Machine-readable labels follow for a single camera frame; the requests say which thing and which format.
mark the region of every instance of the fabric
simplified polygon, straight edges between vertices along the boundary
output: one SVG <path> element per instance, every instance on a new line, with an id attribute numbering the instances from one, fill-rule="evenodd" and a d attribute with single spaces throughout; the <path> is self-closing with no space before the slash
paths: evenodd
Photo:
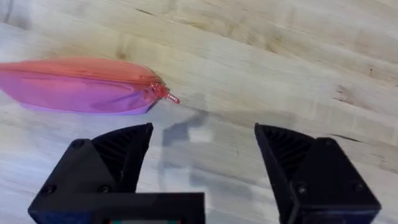
<path id="1" fill-rule="evenodd" d="M 84 113 L 141 114 L 174 97 L 150 69 L 102 58 L 0 63 L 0 88 L 33 108 Z"/>

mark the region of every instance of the wood grain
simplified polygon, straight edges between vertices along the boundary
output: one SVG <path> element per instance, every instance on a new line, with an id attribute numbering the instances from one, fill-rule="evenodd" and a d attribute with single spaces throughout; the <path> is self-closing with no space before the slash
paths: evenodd
<path id="1" fill-rule="evenodd" d="M 153 122 L 139 191 L 204 191 L 208 223 L 278 223 L 254 123 L 331 136 L 398 222 L 398 4 L 386 0 L 0 0 L 0 62 L 103 57 L 182 100 L 143 116 L 31 111 L 0 95 L 0 223 L 68 144 Z"/>

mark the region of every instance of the zipper pull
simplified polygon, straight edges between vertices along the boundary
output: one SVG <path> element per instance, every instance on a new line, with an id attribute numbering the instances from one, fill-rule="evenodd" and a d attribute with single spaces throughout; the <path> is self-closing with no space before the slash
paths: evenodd
<path id="1" fill-rule="evenodd" d="M 172 100 L 174 103 L 180 103 L 180 100 L 172 95 L 166 86 L 160 83 L 151 83 L 150 88 L 154 91 L 155 95 L 159 98 L 168 98 Z"/>

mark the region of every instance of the ribbed surface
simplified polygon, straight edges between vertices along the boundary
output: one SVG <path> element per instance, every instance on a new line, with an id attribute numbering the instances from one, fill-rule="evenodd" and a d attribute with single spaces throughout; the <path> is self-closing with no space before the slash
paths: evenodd
<path id="1" fill-rule="evenodd" d="M 121 178 L 127 152 L 135 135 L 135 129 L 125 128 L 98 136 L 92 140 L 94 147 L 116 182 Z"/>
<path id="2" fill-rule="evenodd" d="M 268 143 L 279 165 L 291 179 L 314 141 L 313 138 L 287 129 L 265 127 Z"/>

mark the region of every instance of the black mount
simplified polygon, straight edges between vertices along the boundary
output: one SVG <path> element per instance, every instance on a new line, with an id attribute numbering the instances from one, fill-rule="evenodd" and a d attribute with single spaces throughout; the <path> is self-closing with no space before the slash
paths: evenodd
<path id="1" fill-rule="evenodd" d="M 205 223 L 204 193 L 137 194 L 152 124 L 74 140 L 28 209 L 38 224 Z"/>
<path id="2" fill-rule="evenodd" d="M 380 203 L 331 138 L 256 124 L 283 224 L 366 224 Z"/>

